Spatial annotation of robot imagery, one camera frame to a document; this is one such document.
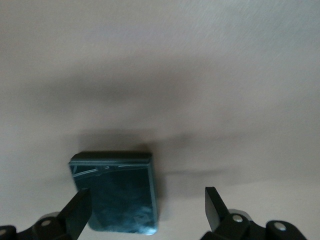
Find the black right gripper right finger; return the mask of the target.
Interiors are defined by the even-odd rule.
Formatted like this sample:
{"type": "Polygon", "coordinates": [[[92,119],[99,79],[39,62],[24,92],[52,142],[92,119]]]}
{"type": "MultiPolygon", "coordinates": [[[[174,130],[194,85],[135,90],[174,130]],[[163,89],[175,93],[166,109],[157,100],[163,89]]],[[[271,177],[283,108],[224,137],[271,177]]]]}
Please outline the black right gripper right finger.
{"type": "Polygon", "coordinates": [[[205,214],[210,226],[203,240],[305,240],[293,224],[270,220],[265,227],[256,224],[244,211],[231,211],[215,187],[205,188],[205,214]]]}

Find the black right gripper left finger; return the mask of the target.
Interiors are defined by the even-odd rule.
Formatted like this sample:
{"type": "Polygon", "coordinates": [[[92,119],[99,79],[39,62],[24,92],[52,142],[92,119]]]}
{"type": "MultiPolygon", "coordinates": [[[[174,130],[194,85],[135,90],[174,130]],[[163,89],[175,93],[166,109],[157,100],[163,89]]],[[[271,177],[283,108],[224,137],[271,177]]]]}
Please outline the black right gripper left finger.
{"type": "Polygon", "coordinates": [[[77,240],[92,215],[91,192],[79,190],[56,215],[47,216],[21,232],[13,225],[0,227],[2,240],[77,240]]]}

